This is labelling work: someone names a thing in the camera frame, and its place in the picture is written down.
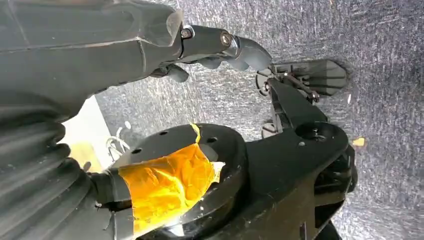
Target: bolt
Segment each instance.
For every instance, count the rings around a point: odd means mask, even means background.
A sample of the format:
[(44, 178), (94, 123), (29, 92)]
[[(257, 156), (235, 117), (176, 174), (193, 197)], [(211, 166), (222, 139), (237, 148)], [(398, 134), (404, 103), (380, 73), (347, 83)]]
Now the bolt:
[(189, 39), (192, 37), (192, 32), (189, 29), (183, 29), (180, 32), (182, 39)]
[(270, 84), (268, 82), (265, 82), (265, 84), (262, 86), (262, 90), (264, 92), (268, 92), (270, 90)]
[(227, 32), (227, 31), (223, 31), (221, 33), (221, 44), (229, 47), (231, 45), (231, 41), (233, 40), (233, 37), (231, 37), (231, 35)]

